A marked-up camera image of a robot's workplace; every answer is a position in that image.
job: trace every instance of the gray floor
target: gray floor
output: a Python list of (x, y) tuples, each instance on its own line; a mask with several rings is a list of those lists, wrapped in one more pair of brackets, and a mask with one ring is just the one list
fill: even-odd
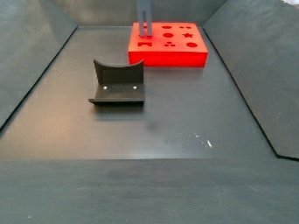
[(204, 69), (144, 70), (143, 107), (88, 102), (98, 89), (92, 60), (124, 65), (130, 32), (76, 30), (0, 134), (0, 158), (274, 158), (207, 39)]
[(208, 41), (204, 69), (146, 69), (144, 108), (88, 102), (92, 60), (127, 63), (128, 34), (80, 28), (6, 126), (0, 223), (297, 224), (298, 163), (275, 158)]
[(0, 163), (0, 223), (297, 224), (297, 162)]

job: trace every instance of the red block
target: red block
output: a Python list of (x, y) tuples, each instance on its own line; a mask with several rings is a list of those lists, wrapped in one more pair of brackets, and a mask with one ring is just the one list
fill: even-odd
[(147, 67), (204, 67), (208, 48), (194, 23), (154, 23), (154, 36), (140, 37), (134, 23), (128, 63), (144, 60)]

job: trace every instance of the black plastic part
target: black plastic part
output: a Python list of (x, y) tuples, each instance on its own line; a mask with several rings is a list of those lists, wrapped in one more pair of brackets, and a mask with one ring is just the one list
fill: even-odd
[(144, 62), (132, 66), (108, 66), (94, 60), (98, 72), (98, 92), (94, 104), (144, 103)]

